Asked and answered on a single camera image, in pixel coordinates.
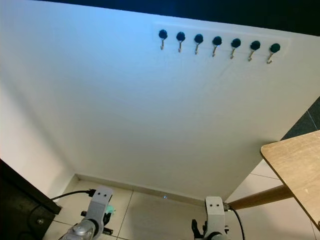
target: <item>wooden tabletop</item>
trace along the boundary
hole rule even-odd
[[[320,130],[264,145],[261,154],[320,230]]]

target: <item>electrical cable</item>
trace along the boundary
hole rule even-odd
[[[241,234],[242,234],[242,240],[246,240],[246,238],[245,238],[244,226],[242,225],[242,222],[241,222],[241,219],[240,219],[240,216],[239,216],[238,212],[237,212],[235,209],[233,209],[230,205],[229,205],[228,207],[229,207],[229,209],[230,209],[231,211],[234,212],[236,218],[237,218],[238,221],[239,221],[240,228],[241,228]]]
[[[53,200],[56,200],[56,199],[60,199],[60,198],[63,198],[63,197],[66,197],[66,196],[69,196],[69,195],[73,195],[73,194],[88,194],[89,197],[92,197],[94,194],[95,194],[96,190],[95,189],[89,189],[89,190],[79,190],[79,191],[72,191],[72,192],[68,192],[68,193],[65,193],[65,194],[62,194],[60,196],[56,196],[56,197],[53,197],[53,198],[50,198],[49,201],[45,201],[45,202],[42,202],[40,204],[38,204],[37,206],[35,206],[31,211],[30,213],[28,214],[27,218],[26,218],[26,223],[28,225],[28,227],[31,229],[31,232],[24,232],[24,234],[30,234],[32,235],[35,239],[37,239],[37,235],[35,233],[35,230],[33,229],[33,227],[31,226],[30,222],[31,222],[31,215],[35,212],[35,210],[37,210],[39,207],[47,204],[47,203],[50,203],[51,201]]]

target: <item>wall hook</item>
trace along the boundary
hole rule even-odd
[[[178,32],[178,34],[176,35],[176,39],[179,41],[179,49],[178,52],[181,53],[181,44],[182,42],[186,39],[185,33],[180,31]]]
[[[249,55],[248,61],[250,62],[252,60],[252,55],[255,51],[257,51],[260,48],[260,42],[259,41],[253,41],[250,45],[251,53]]]
[[[198,54],[198,47],[199,47],[199,44],[204,41],[204,36],[202,36],[201,34],[197,34],[194,37],[194,41],[196,42],[196,47],[195,47],[195,52],[194,53]]]
[[[241,40],[239,38],[235,38],[231,42],[232,52],[230,55],[230,59],[233,59],[235,57],[235,50],[241,45]]]
[[[222,39],[220,36],[216,36],[213,40],[213,53],[212,53],[212,57],[214,57],[216,55],[216,49],[217,47],[220,47],[220,45],[222,44]]]
[[[266,61],[267,64],[272,63],[271,57],[273,54],[275,54],[276,52],[278,52],[280,50],[280,44],[278,44],[278,43],[272,44],[269,50],[270,50],[270,55]]]
[[[167,31],[162,29],[159,31],[159,37],[161,38],[161,47],[160,49],[163,50],[165,48],[165,39],[168,37]]]

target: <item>wooden table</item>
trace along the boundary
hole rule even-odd
[[[320,130],[262,146],[283,185],[230,202],[234,209],[294,197],[320,231]]]

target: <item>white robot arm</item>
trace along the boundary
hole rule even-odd
[[[205,198],[206,221],[203,234],[198,229],[195,219],[192,220],[191,228],[194,240],[227,240],[228,226],[225,226],[225,208],[221,197],[207,196]]]
[[[60,240],[96,240],[102,232],[110,233],[105,225],[109,222],[111,216],[111,213],[106,213],[106,209],[112,194],[111,188],[99,186],[92,196],[88,211],[81,213],[84,219],[71,227]]]

